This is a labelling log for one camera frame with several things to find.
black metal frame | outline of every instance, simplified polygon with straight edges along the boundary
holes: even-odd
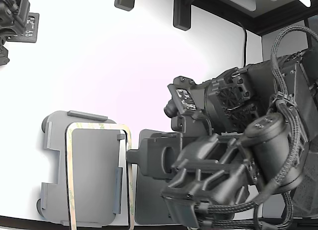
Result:
[[[69,230],[69,226],[53,224],[45,221],[16,219],[0,216],[0,228],[28,229],[28,230]],[[92,228],[78,228],[78,230],[91,230]],[[136,230],[187,230],[180,225],[173,226],[135,226]],[[107,226],[99,230],[127,230],[127,226]]]
[[[135,0],[115,0],[115,6],[123,10],[133,9]],[[181,30],[191,28],[191,5],[215,14],[227,21],[263,36],[287,25],[318,14],[318,0],[312,0],[310,8],[295,0],[263,15],[253,18],[220,0],[174,0],[173,26]]]

cylindrical motor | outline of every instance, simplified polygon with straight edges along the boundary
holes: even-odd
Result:
[[[271,113],[252,122],[245,130],[249,143],[266,182],[282,168],[289,154],[289,126],[282,114]],[[292,168],[282,183],[279,192],[294,189],[301,182],[301,170]]]

rectangular frame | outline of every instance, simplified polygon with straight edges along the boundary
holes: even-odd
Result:
[[[118,130],[126,134],[126,151],[132,148],[131,132],[126,125],[108,124],[108,123],[82,123],[74,122],[66,129],[66,177],[67,177],[67,197],[69,208],[70,229],[77,230],[76,212],[75,212],[75,193],[74,193],[74,175],[73,175],[73,147],[72,133],[76,129],[90,130]],[[128,200],[128,229],[133,230],[135,226],[135,205],[133,197],[133,169],[132,164],[126,162],[127,169],[127,200]]]

metal frame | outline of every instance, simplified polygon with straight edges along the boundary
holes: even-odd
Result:
[[[106,124],[106,123],[82,123],[74,122],[66,129],[66,175],[67,175],[67,196],[69,208],[70,229],[77,230],[76,213],[75,213],[75,193],[74,193],[74,175],[73,175],[73,147],[72,134],[76,129],[94,129],[94,130],[118,130],[126,134],[126,151],[132,148],[131,133],[126,125]],[[126,162],[127,168],[127,200],[128,200],[128,229],[133,230],[135,226],[135,205],[133,197],[133,169],[130,163]]]
[[[220,0],[174,0],[173,26],[181,30],[191,28],[191,5],[217,15],[231,23],[241,23],[247,30],[263,36],[287,25],[318,14],[318,0],[305,7],[295,0],[263,15],[253,18]],[[115,6],[124,10],[133,9],[135,0],[115,0]]]

cable bundle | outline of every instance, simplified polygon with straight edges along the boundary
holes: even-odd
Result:
[[[18,13],[19,7],[16,3],[16,0],[0,0],[2,1],[12,13]]]

